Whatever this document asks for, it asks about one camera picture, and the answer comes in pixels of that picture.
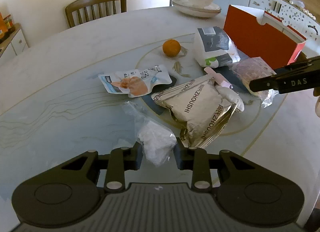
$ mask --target clear plastic bag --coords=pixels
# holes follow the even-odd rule
[[[299,7],[300,9],[303,9],[304,6],[304,2],[301,0],[289,0],[289,2],[297,7]]]
[[[243,85],[252,95],[257,96],[261,99],[262,107],[270,106],[275,95],[279,94],[277,90],[273,89],[252,92],[249,88],[249,83],[251,80],[276,74],[261,57],[241,60],[238,63],[229,65],[229,68],[237,75],[237,77],[242,81]]]
[[[144,154],[148,161],[159,167],[166,160],[177,139],[173,132],[143,113],[143,108],[131,101],[122,106],[124,112],[134,117],[135,136],[143,145]]]

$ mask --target green logo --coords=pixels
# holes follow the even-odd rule
[[[207,66],[210,66],[211,65],[211,62],[210,61],[215,61],[217,60],[216,57],[212,57],[212,58],[209,58],[209,59],[205,59],[205,64]]]

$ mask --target plastic bag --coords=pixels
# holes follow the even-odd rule
[[[208,74],[151,95],[169,109],[181,125],[180,139],[186,147],[207,147],[228,123],[232,114],[244,110],[242,99],[233,90],[214,85]]]
[[[145,115],[142,107],[131,101],[126,101],[122,108],[126,114],[134,116],[135,135],[143,145],[147,160],[157,167],[169,160],[170,152],[177,143],[173,132]]]
[[[289,3],[299,7],[300,9],[303,9],[305,7],[304,2],[302,2],[301,0],[289,0]]]
[[[129,98],[141,97],[151,93],[159,84],[170,84],[172,80],[164,65],[156,65],[152,69],[116,71],[107,75],[99,75],[106,90],[111,94],[128,94]]]
[[[201,67],[217,68],[240,61],[235,44],[217,26],[198,29],[193,41],[193,51]]]
[[[251,80],[260,79],[276,74],[261,57],[242,60],[238,63],[229,65],[229,68],[237,75],[237,77],[242,81],[243,85],[252,95],[257,96],[261,99],[262,107],[270,106],[275,95],[279,94],[279,91],[273,89],[252,92],[249,88],[249,83]]]

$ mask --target orange bottle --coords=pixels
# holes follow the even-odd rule
[[[8,31],[7,26],[5,25],[5,22],[0,12],[0,39],[2,39],[5,36],[7,31]]]

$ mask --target stacked plates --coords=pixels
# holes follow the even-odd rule
[[[188,0],[171,0],[172,5],[180,12],[196,17],[209,18],[221,13],[221,7],[212,3],[204,8],[191,4]]]

